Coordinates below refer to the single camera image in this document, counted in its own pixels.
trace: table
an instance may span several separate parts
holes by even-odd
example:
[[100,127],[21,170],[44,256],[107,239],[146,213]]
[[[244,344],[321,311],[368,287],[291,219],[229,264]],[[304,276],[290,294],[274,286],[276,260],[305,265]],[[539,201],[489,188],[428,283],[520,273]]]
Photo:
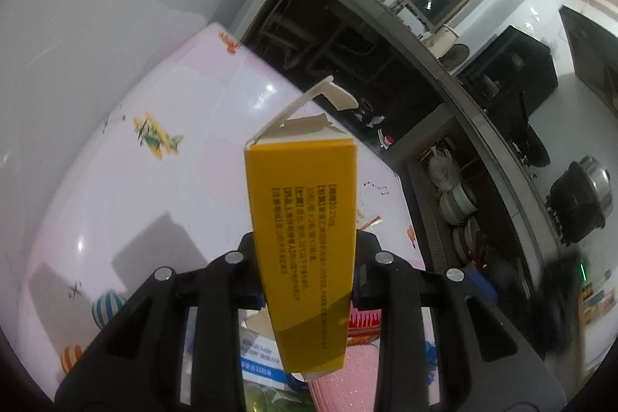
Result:
[[[245,143],[300,95],[212,24],[109,114],[48,208],[20,297],[17,353],[45,393],[64,376],[64,348],[97,335],[94,300],[236,249],[251,231]],[[321,112],[312,102],[297,114]],[[358,226],[377,216],[367,230],[382,247],[424,269],[398,176],[359,143]]]

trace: black pot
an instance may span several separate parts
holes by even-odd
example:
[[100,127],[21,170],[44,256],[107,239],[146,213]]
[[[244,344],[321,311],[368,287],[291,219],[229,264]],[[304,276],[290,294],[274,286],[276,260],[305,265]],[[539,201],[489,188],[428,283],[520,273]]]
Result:
[[562,226],[563,241],[567,244],[581,241],[597,227],[605,227],[605,217],[588,175],[579,163],[554,182],[548,197]]

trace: blue striped balloon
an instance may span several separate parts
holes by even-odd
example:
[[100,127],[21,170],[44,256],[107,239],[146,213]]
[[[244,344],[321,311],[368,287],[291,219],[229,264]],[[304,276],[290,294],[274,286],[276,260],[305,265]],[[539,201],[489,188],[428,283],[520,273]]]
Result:
[[103,330],[103,327],[120,311],[125,302],[126,300],[123,297],[120,297],[111,290],[94,301],[92,303],[92,318],[95,319],[97,327]]

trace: orange striped balloon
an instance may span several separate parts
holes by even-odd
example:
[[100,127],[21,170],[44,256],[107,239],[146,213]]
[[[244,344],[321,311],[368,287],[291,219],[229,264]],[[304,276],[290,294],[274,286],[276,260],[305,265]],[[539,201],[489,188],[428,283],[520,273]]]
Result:
[[86,350],[86,347],[76,344],[75,346],[67,346],[64,348],[63,354],[60,357],[60,363],[63,366],[65,374],[68,374],[77,363]]

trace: cardboard flap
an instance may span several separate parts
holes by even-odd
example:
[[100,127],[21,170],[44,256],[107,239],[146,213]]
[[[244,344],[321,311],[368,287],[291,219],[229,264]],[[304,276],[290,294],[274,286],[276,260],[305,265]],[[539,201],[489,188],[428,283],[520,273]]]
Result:
[[285,123],[285,129],[288,127],[292,128],[300,128],[301,124],[302,128],[305,128],[305,125],[311,125],[314,128],[318,126],[320,128],[331,126],[331,123],[326,118],[326,114],[320,114],[320,116],[316,116],[315,122],[307,122],[310,118],[301,118],[303,121],[294,123],[297,120],[288,120],[286,121],[292,114],[294,114],[298,109],[300,109],[307,102],[310,102],[315,97],[319,95],[324,95],[330,103],[332,103],[337,110],[346,110],[346,109],[357,109],[358,102],[356,98],[354,98],[350,93],[344,90],[342,87],[337,86],[334,82],[333,76],[328,76],[324,78],[322,81],[317,83],[315,86],[311,87],[307,90],[307,92],[303,93],[298,99],[294,100],[288,107],[286,107],[277,117],[275,117],[270,123],[268,123],[255,137],[253,137],[247,143],[247,147],[250,147],[255,144],[263,135],[267,134],[268,136],[277,136],[277,132],[281,129],[281,126]]

